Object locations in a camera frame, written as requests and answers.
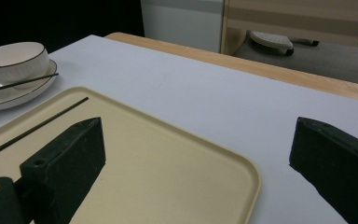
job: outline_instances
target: floor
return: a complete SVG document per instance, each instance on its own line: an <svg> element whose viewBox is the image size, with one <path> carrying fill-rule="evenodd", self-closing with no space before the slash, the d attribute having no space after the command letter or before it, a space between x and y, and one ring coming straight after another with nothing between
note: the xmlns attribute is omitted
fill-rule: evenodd
<svg viewBox="0 0 358 224"><path fill-rule="evenodd" d="M310 40L289 39L295 48L292 56L285 56L282 49L254 44L249 37L233 56L358 83L358 48L324 42L313 47Z"/></svg>

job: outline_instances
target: wooden table edge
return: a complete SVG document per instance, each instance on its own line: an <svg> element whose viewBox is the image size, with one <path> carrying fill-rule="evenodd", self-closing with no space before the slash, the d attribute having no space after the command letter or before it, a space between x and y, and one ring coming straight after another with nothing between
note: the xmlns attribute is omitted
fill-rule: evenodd
<svg viewBox="0 0 358 224"><path fill-rule="evenodd" d="M145 38L124 33L112 33L105 38L119 42L154 49L186 58L212 63L242 72L268 77L294 85L325 91L336 95L350 97L358 100L358 84L331 77L321 77L310 73L282 68L266 63L257 63L241 58L219 54L202 49L193 49L186 46L167 43L159 40Z"/></svg>

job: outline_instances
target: chopstick on plate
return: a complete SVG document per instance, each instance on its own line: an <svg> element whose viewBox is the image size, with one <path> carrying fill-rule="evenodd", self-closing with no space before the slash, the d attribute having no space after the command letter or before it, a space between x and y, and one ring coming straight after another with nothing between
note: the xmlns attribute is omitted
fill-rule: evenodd
<svg viewBox="0 0 358 224"><path fill-rule="evenodd" d="M57 75L58 75L58 73L54 73L54 74L47 75L47 76L42 76L42 77L31 78L31 79L28 79L28 80L23 80L23 81L20 81L20 82L16 82L16 83L8 84L8 85L5 85L5 86L1 86L0 90L4 90L4 89L15 87L15 86L20 86L20 85L25 84L25 83L34 82L34 81L49 78L49 77L56 77Z"/></svg>
<svg viewBox="0 0 358 224"><path fill-rule="evenodd" d="M78 105L83 104L85 101L87 101L89 99L89 97L85 97L79 101L77 101L76 103L66 107L64 110L62 110L61 112L53 115L52 117L45 119L44 121L42 121L41 123L37 124L36 126L34 126L33 128L29 129L28 131L21 133L20 135L17 135L16 137L12 138L11 140L9 140L8 142L4 143L3 145L0 146L0 151L4 150L7 147L10 147L11 145L15 144L16 142L20 141L22 138L24 138L25 136L27 136L30 133L33 133L34 131L38 130L39 128L45 126L46 124L52 122L53 120L57 119L58 117L60 117L61 115L65 114L66 112L70 111L71 109L77 107Z"/></svg>

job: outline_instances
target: beige tray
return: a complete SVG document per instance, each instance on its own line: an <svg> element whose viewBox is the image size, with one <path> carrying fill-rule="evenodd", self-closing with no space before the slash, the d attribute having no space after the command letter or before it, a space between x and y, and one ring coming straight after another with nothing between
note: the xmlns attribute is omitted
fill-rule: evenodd
<svg viewBox="0 0 358 224"><path fill-rule="evenodd" d="M101 94L64 91L0 128L0 145L83 99L89 100L0 152L0 176L72 124L101 117L106 165L71 223L247 223L261 178L229 150Z"/></svg>

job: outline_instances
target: saucer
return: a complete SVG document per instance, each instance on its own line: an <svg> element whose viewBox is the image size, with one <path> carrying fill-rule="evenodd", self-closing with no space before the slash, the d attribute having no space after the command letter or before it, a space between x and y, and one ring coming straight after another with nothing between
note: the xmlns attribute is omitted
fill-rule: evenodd
<svg viewBox="0 0 358 224"><path fill-rule="evenodd" d="M54 74L57 71L57 64L50 60L48 71L45 76ZM47 78L27 89L8 88L0 90L0 110L21 105L34 99L36 96L44 92L55 80L56 77Z"/></svg>

